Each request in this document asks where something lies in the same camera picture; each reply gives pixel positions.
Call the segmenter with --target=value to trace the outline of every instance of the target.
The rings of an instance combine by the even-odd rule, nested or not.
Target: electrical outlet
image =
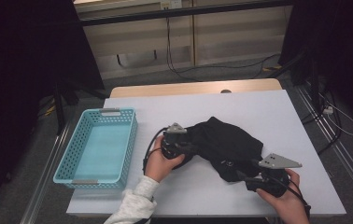
[[[182,8],[182,0],[171,0],[170,1],[170,8]]]
[[[160,9],[161,10],[171,9],[170,8],[170,1],[161,1],[160,2]]]

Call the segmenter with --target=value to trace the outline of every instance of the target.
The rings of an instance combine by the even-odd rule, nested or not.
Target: dark background
[[[300,52],[318,63],[318,74],[353,108],[353,0],[295,0],[280,64]],[[310,76],[310,62],[294,67],[295,84]]]
[[[76,88],[103,83],[70,0],[0,0],[0,185],[24,151],[35,126],[39,100]]]

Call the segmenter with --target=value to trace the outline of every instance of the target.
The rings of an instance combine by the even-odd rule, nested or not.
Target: white sleeve
[[[152,200],[153,194],[159,187],[155,180],[143,175],[135,190],[127,189],[119,210],[110,216],[104,224],[130,224],[144,218],[150,218],[156,207]]]

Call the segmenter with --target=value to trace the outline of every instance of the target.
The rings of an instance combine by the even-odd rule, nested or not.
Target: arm
[[[127,189],[118,212],[110,216],[105,224],[111,223],[135,223],[141,219],[148,219],[154,212],[156,202],[153,194],[160,182],[168,176],[171,170],[183,162],[184,155],[167,160],[159,150],[163,136],[156,139],[153,149],[150,151],[145,175],[140,178],[134,190]]]
[[[300,177],[298,174],[290,169],[286,169],[290,180],[299,187]],[[297,187],[292,183],[289,187],[299,192]],[[279,198],[267,193],[262,189],[257,189],[256,192],[261,196],[266,202],[273,206],[276,212],[279,214],[282,220],[288,224],[307,224],[309,223],[307,215],[304,211],[304,205],[302,202],[290,191],[286,191],[284,195]]]

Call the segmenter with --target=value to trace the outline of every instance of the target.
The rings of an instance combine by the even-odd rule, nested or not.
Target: black metal frame
[[[246,3],[236,3],[228,5],[216,5],[208,7],[185,7],[169,10],[159,10],[151,12],[142,12],[135,14],[127,14],[121,16],[98,17],[80,20],[82,26],[103,25],[127,21],[146,21],[161,18],[172,18],[181,16],[191,16],[227,11],[249,10],[267,7],[285,7],[293,5],[293,0],[262,0]]]

